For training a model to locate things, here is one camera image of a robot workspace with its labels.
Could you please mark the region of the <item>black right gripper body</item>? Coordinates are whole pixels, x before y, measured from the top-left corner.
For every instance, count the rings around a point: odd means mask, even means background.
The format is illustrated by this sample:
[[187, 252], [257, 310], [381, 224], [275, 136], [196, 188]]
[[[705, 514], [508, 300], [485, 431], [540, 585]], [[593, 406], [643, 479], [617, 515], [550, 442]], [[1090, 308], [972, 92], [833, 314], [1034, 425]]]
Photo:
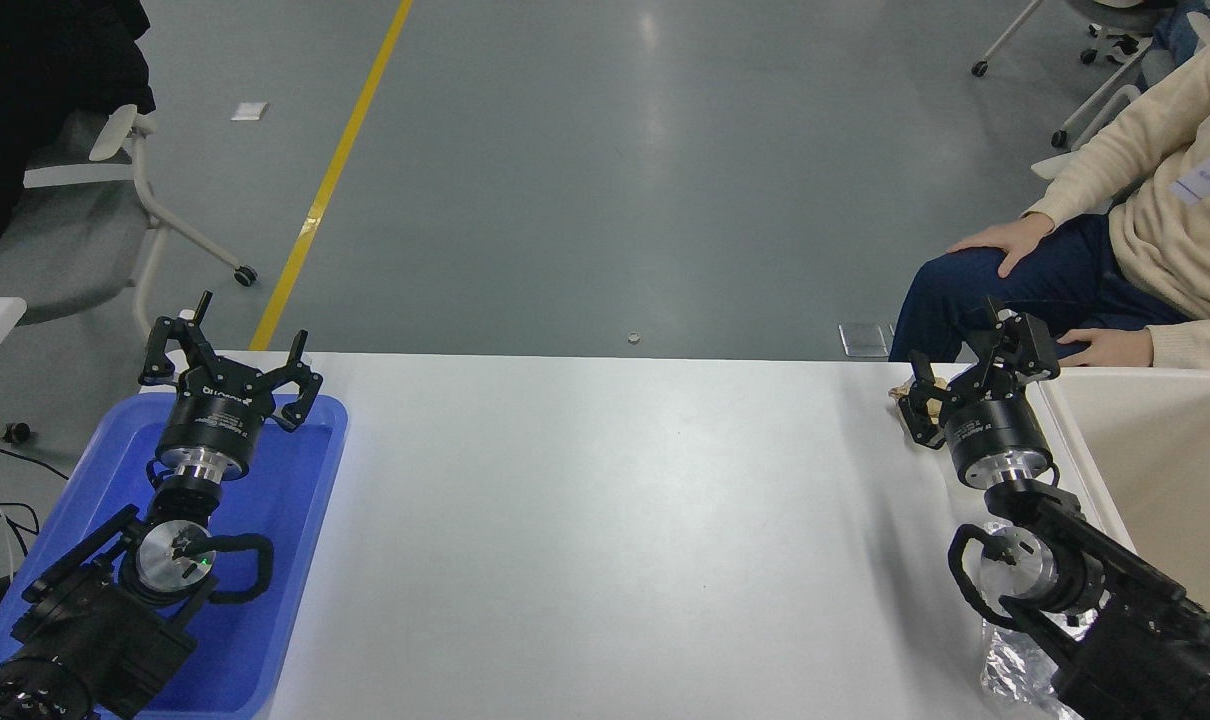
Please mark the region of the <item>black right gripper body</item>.
[[1022, 388], [943, 407], [943, 434], [958, 480], [1035, 479], [1054, 461]]

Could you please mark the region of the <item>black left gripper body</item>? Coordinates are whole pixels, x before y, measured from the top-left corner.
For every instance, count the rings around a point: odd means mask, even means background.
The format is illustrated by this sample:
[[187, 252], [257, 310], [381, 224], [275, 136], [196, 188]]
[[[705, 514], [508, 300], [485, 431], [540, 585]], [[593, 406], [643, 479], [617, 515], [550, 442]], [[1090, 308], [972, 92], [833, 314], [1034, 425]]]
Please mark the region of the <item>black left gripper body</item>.
[[236, 465], [250, 463], [267, 417], [267, 394], [244, 388], [225, 371], [217, 386], [208, 370], [184, 371], [174, 409], [157, 443], [157, 459], [175, 465], [183, 450], [220, 454]]

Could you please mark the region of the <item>person's left hand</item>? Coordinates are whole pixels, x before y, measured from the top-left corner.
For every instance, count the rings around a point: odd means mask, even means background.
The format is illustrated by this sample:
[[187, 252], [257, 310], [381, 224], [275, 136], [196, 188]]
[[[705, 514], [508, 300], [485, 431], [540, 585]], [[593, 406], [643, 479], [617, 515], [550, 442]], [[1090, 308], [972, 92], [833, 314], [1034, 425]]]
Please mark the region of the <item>person's left hand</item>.
[[1154, 345], [1148, 328], [1120, 332], [1108, 328], [1077, 328], [1058, 338], [1061, 347], [1081, 346], [1061, 365], [1146, 365], [1154, 364]]

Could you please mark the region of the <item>person's right hand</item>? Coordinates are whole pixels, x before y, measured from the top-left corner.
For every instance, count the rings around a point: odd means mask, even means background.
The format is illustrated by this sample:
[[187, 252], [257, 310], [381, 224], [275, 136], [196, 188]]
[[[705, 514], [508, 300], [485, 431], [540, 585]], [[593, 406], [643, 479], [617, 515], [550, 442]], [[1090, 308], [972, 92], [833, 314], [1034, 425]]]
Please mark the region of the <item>person's right hand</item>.
[[972, 249], [997, 249], [1004, 257], [995, 273], [1004, 280], [1025, 258], [1033, 254], [1041, 241], [1058, 227], [1056, 221], [1039, 211], [1028, 211], [1016, 220], [990, 225], [976, 234], [970, 234], [947, 247], [947, 254]]

